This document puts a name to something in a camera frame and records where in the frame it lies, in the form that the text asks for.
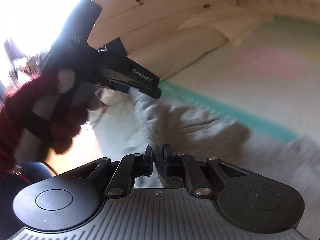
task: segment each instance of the teal stripe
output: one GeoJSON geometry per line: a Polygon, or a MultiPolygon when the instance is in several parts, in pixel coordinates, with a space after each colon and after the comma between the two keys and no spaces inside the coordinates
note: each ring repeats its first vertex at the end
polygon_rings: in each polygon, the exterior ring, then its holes
{"type": "Polygon", "coordinates": [[[214,99],[205,97],[185,88],[174,85],[169,81],[162,81],[159,84],[162,95],[167,98],[175,99],[189,106],[207,110],[219,117],[236,119],[245,126],[277,138],[283,142],[290,142],[297,139],[297,135],[281,125],[264,120],[253,114],[248,114],[240,109],[218,102],[214,99]]]}

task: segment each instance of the metal screw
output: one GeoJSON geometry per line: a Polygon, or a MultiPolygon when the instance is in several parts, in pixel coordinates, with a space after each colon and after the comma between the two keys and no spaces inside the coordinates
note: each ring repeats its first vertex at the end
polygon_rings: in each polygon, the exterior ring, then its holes
{"type": "Polygon", "coordinates": [[[107,193],[111,196],[118,196],[123,193],[123,190],[118,187],[112,187],[112,188],[108,189],[107,193]]]}
{"type": "Polygon", "coordinates": [[[196,189],[196,193],[198,195],[205,196],[205,195],[209,195],[211,193],[211,190],[209,190],[206,187],[199,187],[196,189]]]}

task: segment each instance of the ribbed surface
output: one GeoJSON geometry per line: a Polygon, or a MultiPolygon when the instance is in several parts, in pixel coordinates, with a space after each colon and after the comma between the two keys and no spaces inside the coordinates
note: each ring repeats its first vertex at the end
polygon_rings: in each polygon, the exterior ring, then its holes
{"type": "Polygon", "coordinates": [[[24,229],[14,240],[304,240],[294,229],[261,235],[226,222],[212,202],[191,197],[186,189],[135,188],[129,196],[111,199],[90,222],[65,233],[24,229]]]}

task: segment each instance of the circular pad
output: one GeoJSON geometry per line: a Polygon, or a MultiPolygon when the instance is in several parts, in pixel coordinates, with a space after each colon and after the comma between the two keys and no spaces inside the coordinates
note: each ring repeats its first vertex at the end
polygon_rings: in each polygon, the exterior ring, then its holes
{"type": "Polygon", "coordinates": [[[282,198],[278,193],[262,188],[249,191],[244,199],[248,205],[259,210],[272,210],[282,203],[282,198]]]}
{"type": "Polygon", "coordinates": [[[36,197],[36,204],[44,210],[59,210],[71,204],[73,196],[63,189],[50,189],[36,197]]]}
{"type": "Polygon", "coordinates": [[[13,200],[13,210],[29,228],[60,231],[88,220],[99,200],[85,179],[62,174],[25,187],[13,200]]]}

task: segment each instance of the hand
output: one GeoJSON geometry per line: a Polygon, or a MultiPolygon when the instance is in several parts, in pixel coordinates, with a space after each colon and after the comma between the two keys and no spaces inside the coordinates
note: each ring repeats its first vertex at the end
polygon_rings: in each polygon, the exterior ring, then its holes
{"type": "MultiPolygon", "coordinates": [[[[0,171],[10,170],[16,163],[13,153],[21,139],[26,113],[33,109],[39,99],[69,91],[74,82],[75,75],[72,70],[44,73],[6,98],[0,111],[0,171]]],[[[88,104],[91,110],[99,107],[99,101],[94,94],[86,103],[50,120],[50,146],[57,154],[70,148],[72,138],[80,132],[80,125],[87,121],[88,104]]]]}

